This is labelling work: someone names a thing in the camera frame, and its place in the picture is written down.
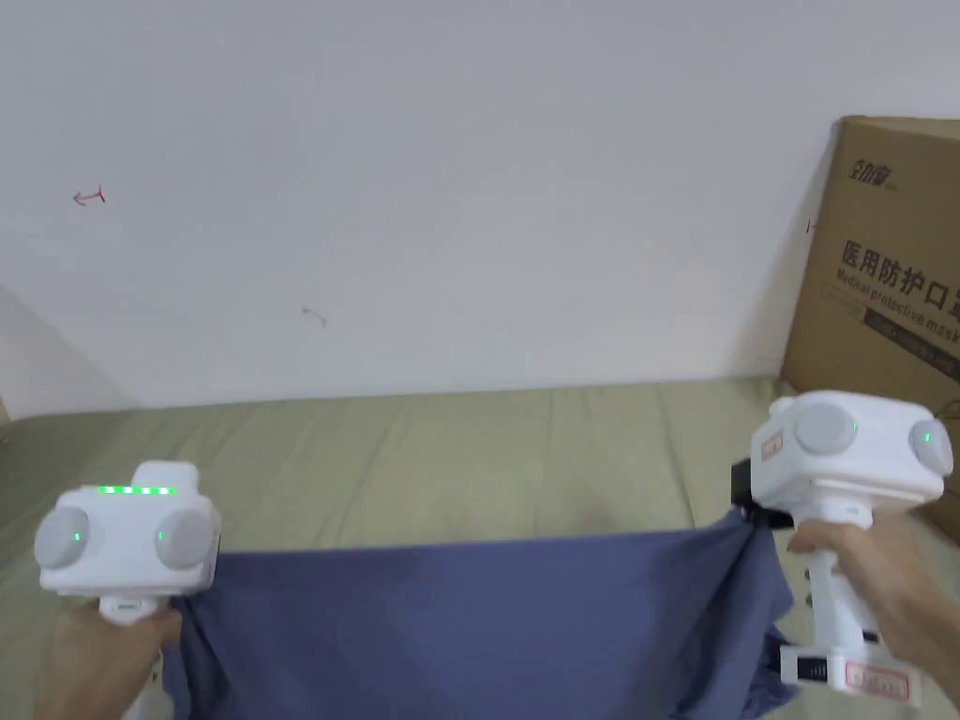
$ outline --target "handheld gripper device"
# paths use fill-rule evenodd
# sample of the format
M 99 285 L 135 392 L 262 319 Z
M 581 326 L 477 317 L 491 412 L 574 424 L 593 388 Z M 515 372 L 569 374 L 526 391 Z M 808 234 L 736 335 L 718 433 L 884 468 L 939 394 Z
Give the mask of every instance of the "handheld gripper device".
M 953 453 L 947 430 L 920 405 L 824 391 L 771 405 L 748 469 L 755 507 L 796 525 L 818 519 L 866 529 L 875 516 L 940 497 Z M 780 678 L 918 707 L 919 671 L 887 651 L 870 611 L 834 571 L 835 554 L 813 553 L 808 562 L 816 638 L 811 647 L 780 648 Z
M 128 486 L 65 492 L 40 522 L 34 557 L 40 585 L 100 598 L 100 613 L 130 625 L 171 595 L 207 589 L 220 544 L 220 516 L 197 490 L 189 463 L 140 465 Z M 124 715 L 138 720 L 141 695 Z

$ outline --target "blue t-shirt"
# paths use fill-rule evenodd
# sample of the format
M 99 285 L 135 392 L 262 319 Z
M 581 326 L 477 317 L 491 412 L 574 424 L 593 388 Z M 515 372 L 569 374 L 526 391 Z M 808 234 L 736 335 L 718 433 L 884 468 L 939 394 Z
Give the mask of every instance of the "blue t-shirt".
M 179 720 L 755 718 L 788 702 L 771 533 L 224 554 L 163 683 Z

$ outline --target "mattress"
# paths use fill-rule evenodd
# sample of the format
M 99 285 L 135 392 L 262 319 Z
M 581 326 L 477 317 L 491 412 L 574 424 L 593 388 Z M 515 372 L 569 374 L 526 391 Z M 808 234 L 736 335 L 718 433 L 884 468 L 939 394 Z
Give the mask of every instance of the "mattress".
M 34 530 L 81 484 L 126 484 L 143 460 L 185 460 L 223 517 L 222 551 L 376 547 L 703 527 L 729 508 L 772 378 L 436 396 L 277 401 L 24 420 L 0 428 L 0 698 L 29 717 L 32 677 L 64 602 L 40 590 Z M 913 527 L 945 589 L 960 552 Z M 812 638 L 799 602 L 780 624 Z M 152 691 L 151 713 L 169 704 Z M 780 718 L 894 720 L 905 708 L 809 690 Z M 933 683 L 924 717 L 956 717 Z

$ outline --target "white wall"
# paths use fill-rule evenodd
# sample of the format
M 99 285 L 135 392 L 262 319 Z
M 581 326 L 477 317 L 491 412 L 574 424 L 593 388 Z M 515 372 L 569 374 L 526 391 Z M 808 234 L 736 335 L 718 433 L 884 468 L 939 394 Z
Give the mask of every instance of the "white wall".
M 0 392 L 14 420 L 136 404 L 2 285 Z
M 960 114 L 957 27 L 955 0 L 12 0 L 0 282 L 149 405 L 775 372 L 831 123 Z

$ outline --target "logo on box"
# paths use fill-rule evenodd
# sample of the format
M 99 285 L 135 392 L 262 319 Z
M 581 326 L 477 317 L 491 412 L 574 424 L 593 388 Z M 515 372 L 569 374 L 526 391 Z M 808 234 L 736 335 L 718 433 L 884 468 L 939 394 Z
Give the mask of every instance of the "logo on box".
M 886 165 L 876 165 L 870 160 L 859 159 L 853 164 L 847 177 L 852 180 L 860 180 L 860 182 L 882 187 L 883 183 L 887 181 L 887 178 L 893 175 L 893 172 L 893 168 L 887 167 Z

